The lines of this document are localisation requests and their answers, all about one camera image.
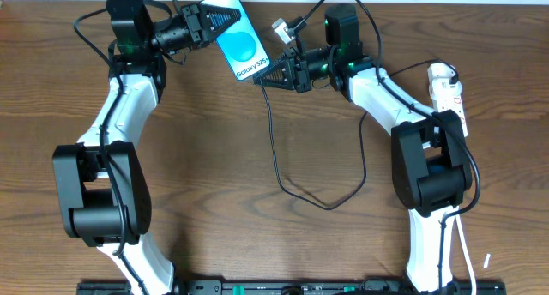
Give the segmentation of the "blue Samsung Galaxy smartphone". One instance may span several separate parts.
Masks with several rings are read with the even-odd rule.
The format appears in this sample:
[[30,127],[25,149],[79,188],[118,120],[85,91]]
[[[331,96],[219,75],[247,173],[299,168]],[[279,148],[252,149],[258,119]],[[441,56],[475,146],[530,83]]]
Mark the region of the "blue Samsung Galaxy smartphone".
[[202,0],[201,3],[238,9],[241,17],[216,38],[228,66],[244,81],[270,65],[270,59],[240,0]]

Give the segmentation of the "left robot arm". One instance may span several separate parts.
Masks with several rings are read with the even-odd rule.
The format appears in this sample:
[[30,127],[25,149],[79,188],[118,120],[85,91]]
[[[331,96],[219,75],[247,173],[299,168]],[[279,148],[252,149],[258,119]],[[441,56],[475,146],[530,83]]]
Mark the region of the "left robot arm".
[[102,54],[109,93],[77,142],[52,155],[63,227],[108,255],[131,294],[182,294],[185,285],[149,231],[152,201],[136,154],[142,130],[160,102],[166,65],[183,49],[201,49],[244,19],[239,0],[174,5],[153,21],[153,0],[107,0],[115,39]]

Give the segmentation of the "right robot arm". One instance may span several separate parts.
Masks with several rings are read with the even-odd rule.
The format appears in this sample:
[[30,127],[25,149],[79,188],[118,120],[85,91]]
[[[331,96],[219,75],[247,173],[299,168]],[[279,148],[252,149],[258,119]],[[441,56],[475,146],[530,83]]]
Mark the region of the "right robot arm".
[[467,191],[480,193],[480,172],[466,145],[468,134],[457,69],[427,62],[431,105],[400,88],[383,67],[380,56],[364,53],[358,12],[362,4],[340,3],[326,9],[326,45],[305,49],[299,34],[305,18],[278,20],[273,28],[285,50],[253,80],[261,88],[305,93],[316,80],[362,108],[389,134],[392,182],[410,219],[407,279],[415,292],[446,294],[453,284],[450,271],[451,234],[470,207]]

